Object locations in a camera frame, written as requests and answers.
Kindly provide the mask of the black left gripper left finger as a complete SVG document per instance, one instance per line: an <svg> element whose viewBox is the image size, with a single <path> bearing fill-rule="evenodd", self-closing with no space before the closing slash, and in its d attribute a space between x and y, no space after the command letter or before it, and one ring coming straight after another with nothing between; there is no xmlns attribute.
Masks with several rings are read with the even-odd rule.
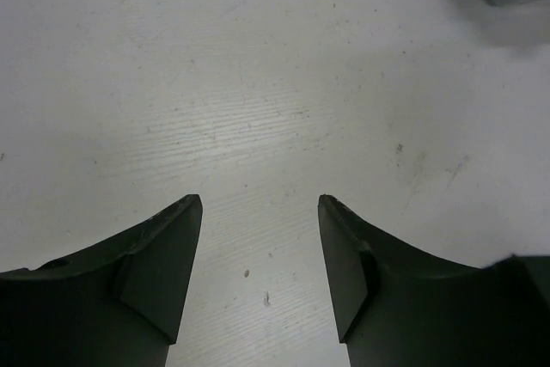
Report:
<svg viewBox="0 0 550 367"><path fill-rule="evenodd" d="M2 365L165 365L200 226L200 197L187 195L90 247L4 272Z"/></svg>

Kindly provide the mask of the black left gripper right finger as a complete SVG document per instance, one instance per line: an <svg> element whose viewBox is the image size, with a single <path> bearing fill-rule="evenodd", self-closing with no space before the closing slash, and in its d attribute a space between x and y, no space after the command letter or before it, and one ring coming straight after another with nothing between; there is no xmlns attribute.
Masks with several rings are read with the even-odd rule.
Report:
<svg viewBox="0 0 550 367"><path fill-rule="evenodd" d="M339 341L353 366L546 366L549 259L476 268L436 257L318 204Z"/></svg>

